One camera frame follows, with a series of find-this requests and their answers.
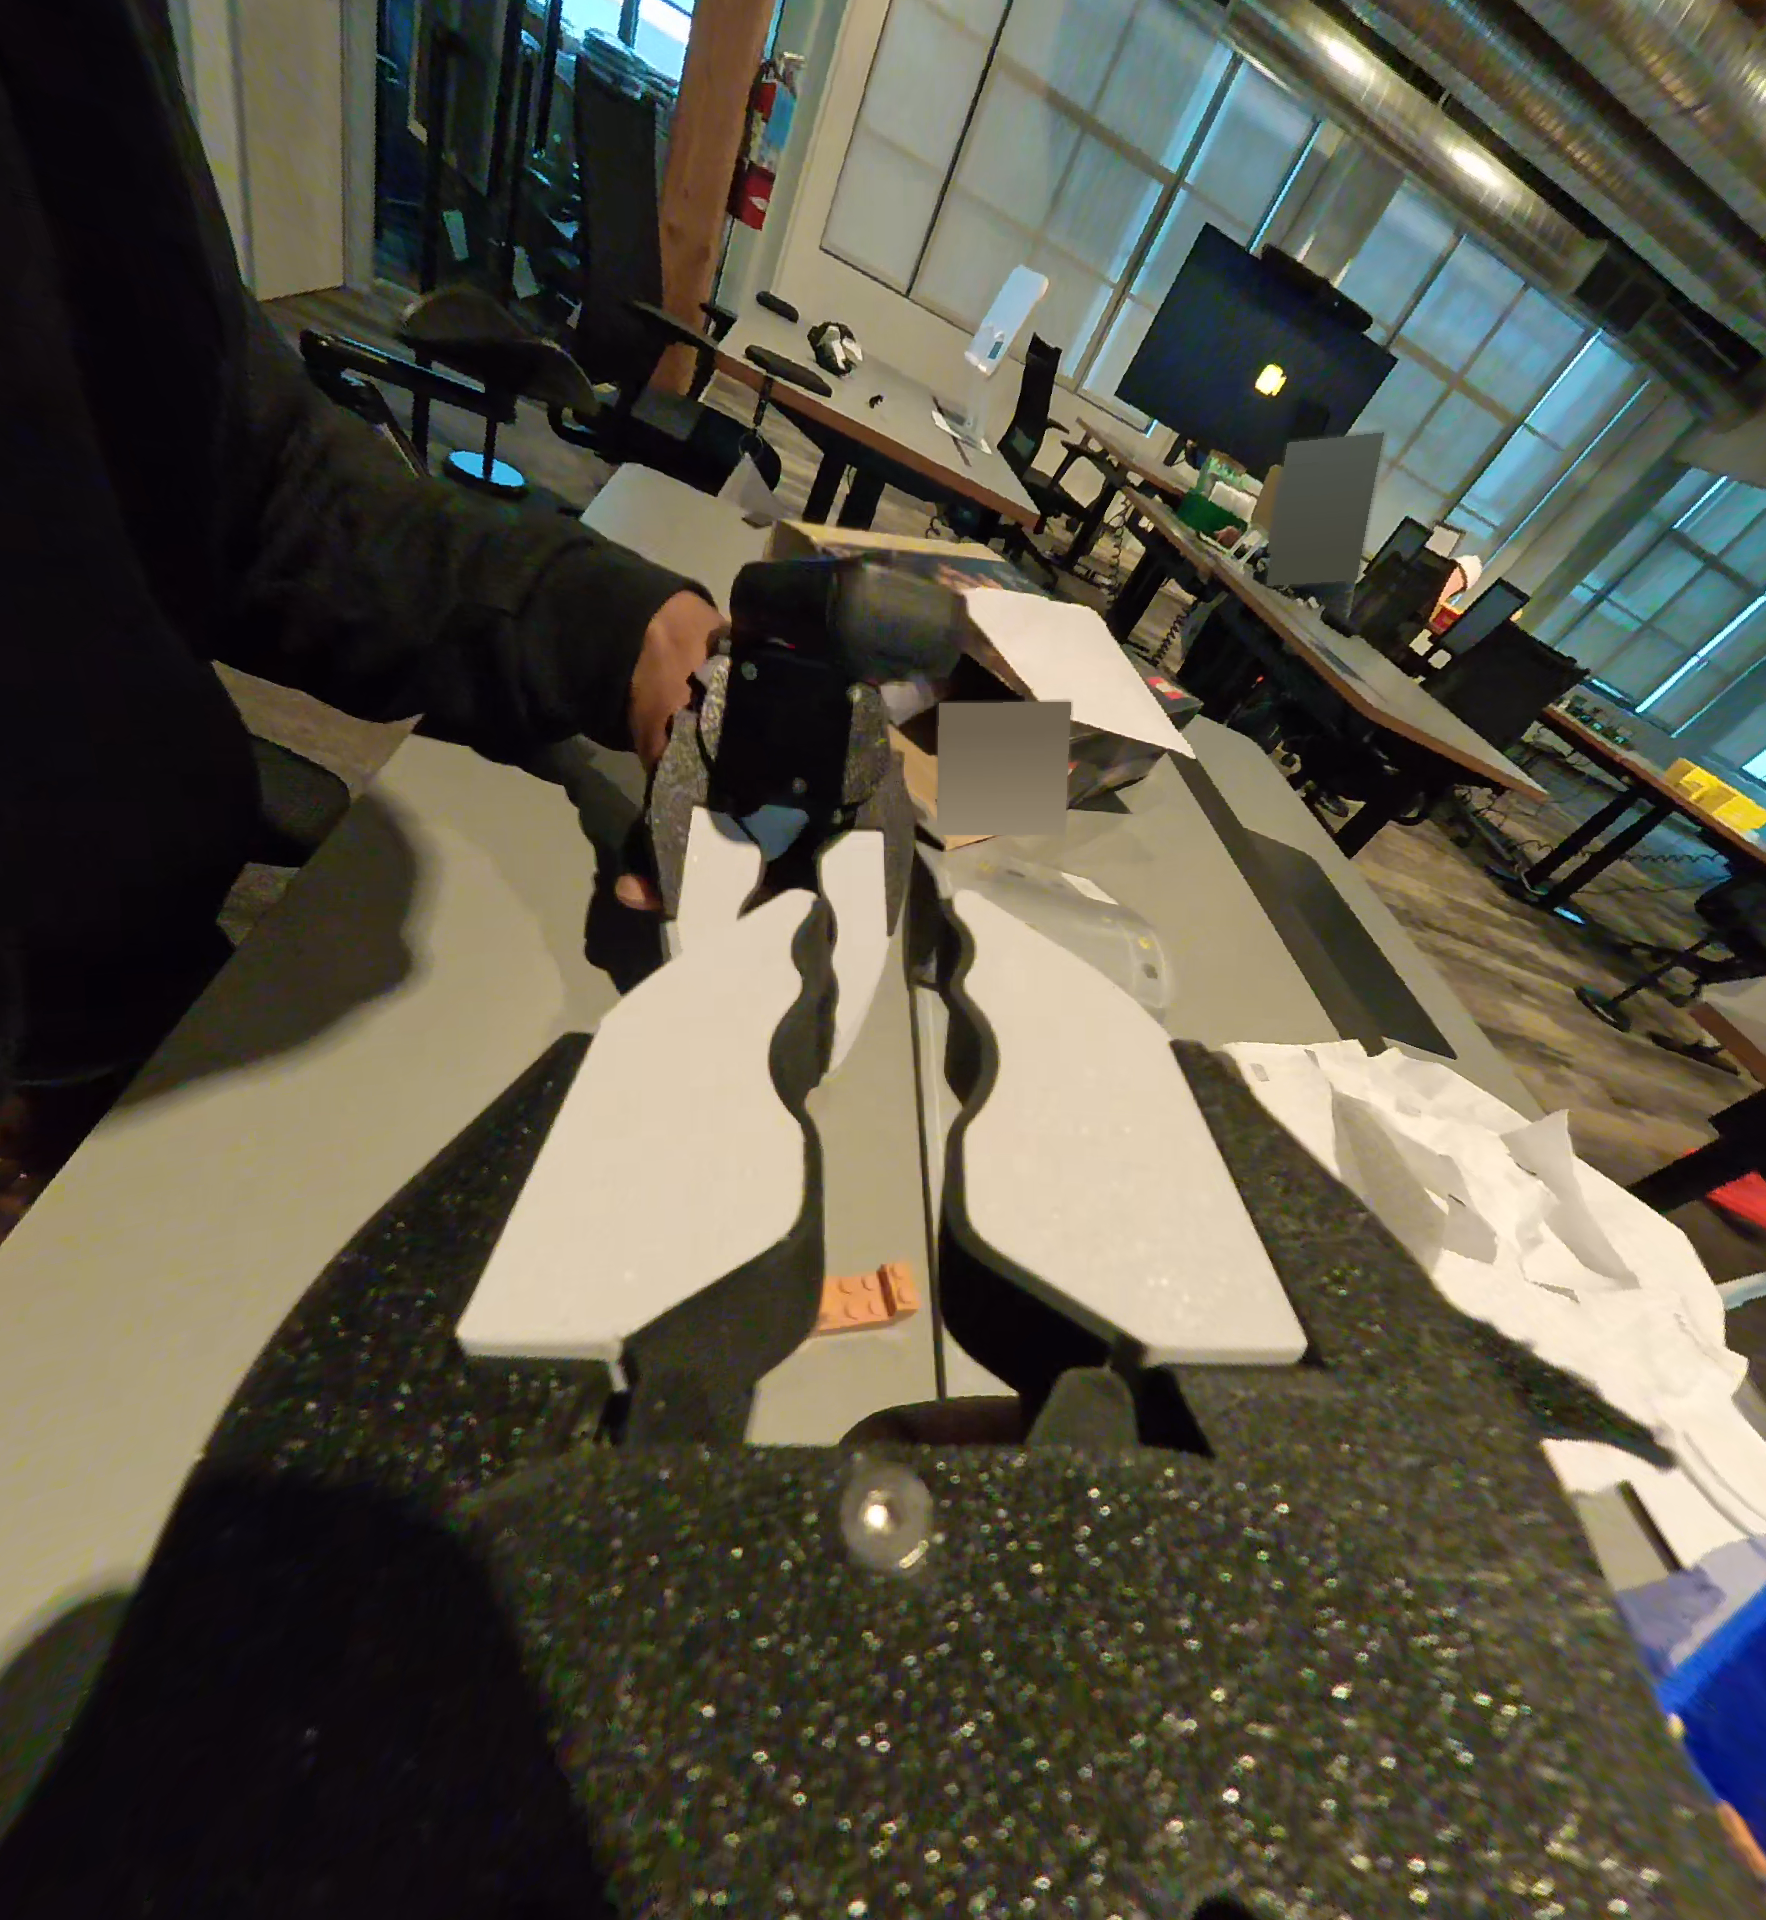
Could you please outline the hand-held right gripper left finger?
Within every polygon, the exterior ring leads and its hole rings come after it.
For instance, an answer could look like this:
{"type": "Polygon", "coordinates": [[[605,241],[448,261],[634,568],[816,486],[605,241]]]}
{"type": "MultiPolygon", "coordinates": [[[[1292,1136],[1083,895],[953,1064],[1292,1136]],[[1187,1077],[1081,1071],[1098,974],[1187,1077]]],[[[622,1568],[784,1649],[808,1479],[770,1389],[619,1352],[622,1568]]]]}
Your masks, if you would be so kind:
{"type": "Polygon", "coordinates": [[[828,936],[823,899],[772,897],[609,1010],[462,1309],[465,1357],[627,1359],[800,1228],[819,1196],[806,1102],[831,1041],[828,936]]]}

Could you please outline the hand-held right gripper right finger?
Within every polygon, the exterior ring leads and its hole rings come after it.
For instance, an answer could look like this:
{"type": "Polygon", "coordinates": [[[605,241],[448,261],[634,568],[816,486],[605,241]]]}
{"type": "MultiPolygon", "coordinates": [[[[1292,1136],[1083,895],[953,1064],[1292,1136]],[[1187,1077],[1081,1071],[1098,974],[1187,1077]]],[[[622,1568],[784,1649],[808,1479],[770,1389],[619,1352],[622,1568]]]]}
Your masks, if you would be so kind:
{"type": "Polygon", "coordinates": [[[957,1249],[1151,1366],[1300,1362],[1306,1332],[1157,1015],[985,891],[945,917],[957,1249]]]}

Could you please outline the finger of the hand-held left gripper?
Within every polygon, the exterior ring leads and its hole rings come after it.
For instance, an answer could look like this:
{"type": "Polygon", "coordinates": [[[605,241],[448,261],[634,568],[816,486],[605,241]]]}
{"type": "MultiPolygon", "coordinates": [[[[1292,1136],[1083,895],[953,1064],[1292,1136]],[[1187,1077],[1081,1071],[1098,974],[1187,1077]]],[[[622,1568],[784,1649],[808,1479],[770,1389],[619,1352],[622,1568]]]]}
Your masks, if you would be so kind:
{"type": "Polygon", "coordinates": [[[865,827],[838,836],[818,858],[818,891],[829,914],[833,983],[826,1076],[839,1071],[870,1013],[890,949],[887,837],[865,827]]]}
{"type": "Polygon", "coordinates": [[[695,814],[663,961],[677,971],[780,974],[826,964],[818,858],[803,839],[772,853],[743,823],[695,814]]]}

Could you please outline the orange toy wedge plate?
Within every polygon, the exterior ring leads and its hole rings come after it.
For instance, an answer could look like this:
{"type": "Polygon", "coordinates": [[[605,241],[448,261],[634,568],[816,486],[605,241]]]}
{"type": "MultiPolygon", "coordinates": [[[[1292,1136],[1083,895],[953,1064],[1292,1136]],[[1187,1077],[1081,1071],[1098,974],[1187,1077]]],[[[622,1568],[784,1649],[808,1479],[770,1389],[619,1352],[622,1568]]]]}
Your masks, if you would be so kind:
{"type": "Polygon", "coordinates": [[[882,1260],[862,1272],[823,1276],[811,1335],[845,1335],[911,1319],[922,1306],[914,1263],[882,1260]]]}

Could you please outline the person's left forearm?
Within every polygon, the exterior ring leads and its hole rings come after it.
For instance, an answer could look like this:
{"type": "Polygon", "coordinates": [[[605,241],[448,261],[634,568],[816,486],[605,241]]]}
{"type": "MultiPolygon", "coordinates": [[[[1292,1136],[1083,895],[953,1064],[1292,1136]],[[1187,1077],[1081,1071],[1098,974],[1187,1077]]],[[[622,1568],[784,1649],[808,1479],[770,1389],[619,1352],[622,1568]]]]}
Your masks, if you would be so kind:
{"type": "Polygon", "coordinates": [[[319,395],[255,298],[238,315],[193,650],[498,761],[571,733],[631,748],[645,626],[704,588],[568,516],[408,472],[319,395]]]}

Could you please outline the grey desk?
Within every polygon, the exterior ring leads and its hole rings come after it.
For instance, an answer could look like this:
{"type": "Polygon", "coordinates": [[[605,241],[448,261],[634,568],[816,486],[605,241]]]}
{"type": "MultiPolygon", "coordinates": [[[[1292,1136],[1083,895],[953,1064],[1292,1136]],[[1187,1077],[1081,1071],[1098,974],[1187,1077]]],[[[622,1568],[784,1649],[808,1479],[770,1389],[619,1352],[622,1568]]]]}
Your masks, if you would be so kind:
{"type": "Polygon", "coordinates": [[[413,733],[0,1250],[0,1915],[1766,1915],[1539,1447],[1227,1042],[1327,1025],[1220,782],[1062,858],[1308,1338],[1151,1366],[957,1249],[945,901],[819,1196],[621,1360],[458,1319],[624,997],[557,785],[413,733]],[[811,1335],[823,1276],[911,1319],[811,1335]]]}

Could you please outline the person's left hand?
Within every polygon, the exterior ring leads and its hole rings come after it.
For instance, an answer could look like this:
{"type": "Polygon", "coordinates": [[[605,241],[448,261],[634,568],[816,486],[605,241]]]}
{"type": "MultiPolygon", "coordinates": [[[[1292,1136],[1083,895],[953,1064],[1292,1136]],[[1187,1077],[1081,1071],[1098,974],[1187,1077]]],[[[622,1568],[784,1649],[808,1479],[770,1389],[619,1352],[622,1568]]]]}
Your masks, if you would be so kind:
{"type": "Polygon", "coordinates": [[[677,713],[704,686],[707,661],[725,648],[727,634],[727,614],[695,590],[680,590],[646,622],[627,705],[631,748],[645,772],[664,754],[677,713]]]}

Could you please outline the grey instruction booklet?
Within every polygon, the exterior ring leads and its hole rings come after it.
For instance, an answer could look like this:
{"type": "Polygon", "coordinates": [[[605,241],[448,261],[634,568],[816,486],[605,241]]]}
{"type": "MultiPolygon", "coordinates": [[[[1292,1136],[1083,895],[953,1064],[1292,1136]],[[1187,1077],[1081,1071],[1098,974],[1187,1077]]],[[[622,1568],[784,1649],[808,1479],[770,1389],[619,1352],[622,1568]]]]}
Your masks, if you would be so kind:
{"type": "Polygon", "coordinates": [[[957,848],[917,848],[940,899],[979,892],[1011,917],[1129,992],[1154,1018],[1168,1022],[1176,971],[1159,933],[1132,907],[1096,880],[1048,867],[979,839],[957,848]]]}

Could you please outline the printed cardboard box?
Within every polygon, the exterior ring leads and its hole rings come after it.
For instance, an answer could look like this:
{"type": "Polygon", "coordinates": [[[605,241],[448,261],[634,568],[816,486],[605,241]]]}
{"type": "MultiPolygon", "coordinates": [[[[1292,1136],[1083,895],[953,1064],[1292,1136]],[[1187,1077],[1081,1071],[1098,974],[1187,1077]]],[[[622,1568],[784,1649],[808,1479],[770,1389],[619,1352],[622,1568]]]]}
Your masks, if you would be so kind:
{"type": "Polygon", "coordinates": [[[1159,681],[1111,636],[1107,620],[1091,606],[1053,597],[982,542],[855,533],[791,519],[766,535],[765,556],[878,562],[943,590],[956,604],[963,622],[956,661],[901,666],[884,676],[904,779],[920,829],[937,845],[982,839],[940,827],[937,713],[945,705],[1066,705],[1068,807],[1146,781],[1161,762],[1197,761],[1159,681]]]}

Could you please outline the wood-edged office table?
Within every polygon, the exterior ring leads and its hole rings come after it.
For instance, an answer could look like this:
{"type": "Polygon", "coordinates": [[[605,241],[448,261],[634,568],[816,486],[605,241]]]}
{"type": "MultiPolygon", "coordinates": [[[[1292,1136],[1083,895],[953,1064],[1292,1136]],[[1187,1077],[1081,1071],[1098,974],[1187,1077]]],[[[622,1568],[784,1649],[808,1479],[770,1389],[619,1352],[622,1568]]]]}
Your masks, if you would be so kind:
{"type": "Polygon", "coordinates": [[[895,486],[937,503],[986,508],[1024,533],[1039,525],[1037,503],[1002,455],[967,447],[945,428],[930,386],[882,360],[866,355],[846,375],[821,375],[818,395],[790,375],[819,373],[803,329],[754,307],[713,343],[713,368],[766,401],[816,447],[806,522],[865,530],[881,492],[895,486]]]}
{"type": "Polygon", "coordinates": [[[1111,604],[1116,636],[1132,634],[1166,584],[1194,590],[1202,626],[1183,645],[1178,683],[1222,725],[1251,702],[1265,703],[1286,738],[1322,739],[1344,770],[1362,775],[1351,815],[1332,829],[1339,851],[1360,851],[1385,825],[1423,815],[1456,787],[1546,798],[1539,781],[1365,641],[1255,581],[1157,497],[1129,484],[1118,493],[1146,537],[1142,560],[1111,604]]]}
{"type": "Polygon", "coordinates": [[[1654,961],[1625,983],[1602,991],[1577,986],[1574,998],[1594,1020],[1628,1033],[1631,1000],[1657,986],[1667,971],[1689,975],[1685,1000],[1693,1003],[1708,983],[1766,974],[1766,845],[1721,820],[1711,803],[1685,782],[1672,781],[1631,748],[1584,725],[1562,708],[1543,708],[1539,724],[1615,776],[1615,797],[1571,827],[1536,861],[1521,868],[1512,891],[1546,913],[1560,913],[1590,878],[1624,860],[1656,827],[1682,820],[1725,861],[1725,880],[1696,897],[1693,914],[1700,937],[1686,948],[1660,948],[1654,961]]]}

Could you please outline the white crumpled paper bags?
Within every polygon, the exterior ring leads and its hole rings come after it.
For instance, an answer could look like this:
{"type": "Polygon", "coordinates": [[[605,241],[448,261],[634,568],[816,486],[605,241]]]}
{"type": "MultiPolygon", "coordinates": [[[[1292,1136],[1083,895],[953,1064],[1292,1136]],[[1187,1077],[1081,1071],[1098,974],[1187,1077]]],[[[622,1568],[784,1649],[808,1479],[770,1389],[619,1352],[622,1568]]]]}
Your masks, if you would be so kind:
{"type": "Polygon", "coordinates": [[[1766,1537],[1749,1364],[1672,1220],[1447,1064],[1360,1042],[1229,1042],[1255,1099],[1411,1254],[1450,1308],[1577,1402],[1541,1454],[1569,1495],[1629,1488],[1671,1554],[1766,1537]]]}

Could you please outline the black office chair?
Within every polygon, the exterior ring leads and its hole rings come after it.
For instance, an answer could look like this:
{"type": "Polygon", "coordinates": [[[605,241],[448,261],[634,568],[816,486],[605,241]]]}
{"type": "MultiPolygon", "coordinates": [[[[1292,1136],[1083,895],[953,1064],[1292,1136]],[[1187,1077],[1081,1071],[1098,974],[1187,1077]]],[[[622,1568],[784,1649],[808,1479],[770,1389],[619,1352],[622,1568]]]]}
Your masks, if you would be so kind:
{"type": "Polygon", "coordinates": [[[1035,467],[1046,430],[1051,427],[1051,404],[1062,349],[1032,334],[1024,360],[1022,380],[1008,424],[997,441],[1001,460],[1019,478],[1035,467]]]}
{"type": "Polygon", "coordinates": [[[430,411],[446,404],[483,424],[483,449],[449,451],[442,472],[470,492],[529,496],[529,481],[497,455],[497,432],[523,401],[551,414],[593,421],[600,401],[576,358],[473,287],[415,298],[396,336],[402,353],[304,328],[298,355],[310,383],[364,421],[410,472],[430,472],[430,411]]]}

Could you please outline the white standing device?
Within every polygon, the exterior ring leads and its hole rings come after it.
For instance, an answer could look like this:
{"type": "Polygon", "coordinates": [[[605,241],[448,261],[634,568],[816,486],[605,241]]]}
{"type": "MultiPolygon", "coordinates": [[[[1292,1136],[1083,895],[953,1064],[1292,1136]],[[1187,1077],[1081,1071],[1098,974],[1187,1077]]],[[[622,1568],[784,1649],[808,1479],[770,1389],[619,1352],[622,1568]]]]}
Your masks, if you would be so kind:
{"type": "Polygon", "coordinates": [[[988,378],[997,369],[1046,292],[1048,277],[1034,266],[1017,263],[1002,278],[967,343],[972,373],[988,378]]]}

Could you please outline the red fire extinguisher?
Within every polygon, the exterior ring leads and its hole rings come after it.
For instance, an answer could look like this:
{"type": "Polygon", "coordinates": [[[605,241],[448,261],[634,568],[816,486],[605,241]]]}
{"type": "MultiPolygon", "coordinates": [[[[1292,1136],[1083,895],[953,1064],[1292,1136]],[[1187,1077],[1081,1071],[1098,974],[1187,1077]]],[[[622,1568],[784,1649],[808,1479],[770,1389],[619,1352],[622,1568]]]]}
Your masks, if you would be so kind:
{"type": "Polygon", "coordinates": [[[806,56],[778,53],[753,78],[727,211],[743,227],[765,229],[774,181],[800,107],[806,56]]]}

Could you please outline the yellow bin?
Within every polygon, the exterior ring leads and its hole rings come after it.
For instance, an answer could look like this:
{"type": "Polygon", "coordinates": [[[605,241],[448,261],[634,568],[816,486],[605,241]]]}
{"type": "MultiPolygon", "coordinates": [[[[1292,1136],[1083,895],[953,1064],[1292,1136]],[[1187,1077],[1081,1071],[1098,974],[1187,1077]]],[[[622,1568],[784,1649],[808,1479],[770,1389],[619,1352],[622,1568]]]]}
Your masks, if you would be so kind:
{"type": "Polygon", "coordinates": [[[1705,766],[1678,759],[1662,776],[1689,803],[1736,833],[1753,836],[1766,827],[1766,806],[1705,766]]]}

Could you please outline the person's black jacket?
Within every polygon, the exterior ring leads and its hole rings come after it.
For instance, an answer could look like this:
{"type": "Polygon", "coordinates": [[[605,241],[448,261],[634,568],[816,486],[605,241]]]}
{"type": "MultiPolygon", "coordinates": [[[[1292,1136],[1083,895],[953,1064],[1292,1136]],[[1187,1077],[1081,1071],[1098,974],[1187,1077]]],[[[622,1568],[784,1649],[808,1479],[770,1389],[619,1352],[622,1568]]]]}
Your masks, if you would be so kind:
{"type": "Polygon", "coordinates": [[[165,4],[0,4],[0,1106],[221,961],[258,776],[217,658],[245,294],[165,4]]]}

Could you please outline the black wall screen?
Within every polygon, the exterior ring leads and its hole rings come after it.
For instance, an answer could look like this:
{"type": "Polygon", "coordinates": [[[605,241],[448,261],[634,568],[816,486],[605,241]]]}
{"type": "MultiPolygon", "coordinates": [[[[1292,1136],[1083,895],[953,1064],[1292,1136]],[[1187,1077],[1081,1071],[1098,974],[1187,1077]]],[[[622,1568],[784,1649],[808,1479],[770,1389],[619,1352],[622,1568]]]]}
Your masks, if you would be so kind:
{"type": "Polygon", "coordinates": [[[1204,225],[1114,386],[1178,441],[1255,476],[1344,434],[1395,369],[1373,317],[1300,259],[1204,225]]]}

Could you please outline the wooden post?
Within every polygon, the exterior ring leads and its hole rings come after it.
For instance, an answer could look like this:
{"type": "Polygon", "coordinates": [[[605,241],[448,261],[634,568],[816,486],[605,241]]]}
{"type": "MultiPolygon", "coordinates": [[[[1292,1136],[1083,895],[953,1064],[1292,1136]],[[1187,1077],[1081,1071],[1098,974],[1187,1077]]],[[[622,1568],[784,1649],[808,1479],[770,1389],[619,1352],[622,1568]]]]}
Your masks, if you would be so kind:
{"type": "Polygon", "coordinates": [[[698,1],[656,192],[660,308],[698,328],[720,263],[727,201],[772,1],[698,1]]]}

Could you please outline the metal ceiling duct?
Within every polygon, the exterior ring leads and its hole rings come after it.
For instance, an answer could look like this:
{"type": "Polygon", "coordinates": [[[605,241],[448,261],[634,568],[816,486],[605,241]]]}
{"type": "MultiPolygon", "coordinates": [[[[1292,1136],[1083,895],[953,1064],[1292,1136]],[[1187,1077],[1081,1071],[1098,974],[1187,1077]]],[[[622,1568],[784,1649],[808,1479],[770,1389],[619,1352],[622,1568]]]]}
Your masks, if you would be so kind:
{"type": "Polygon", "coordinates": [[[1477,237],[1615,331],[1766,360],[1766,53],[1722,4],[1224,4],[1477,237]]]}

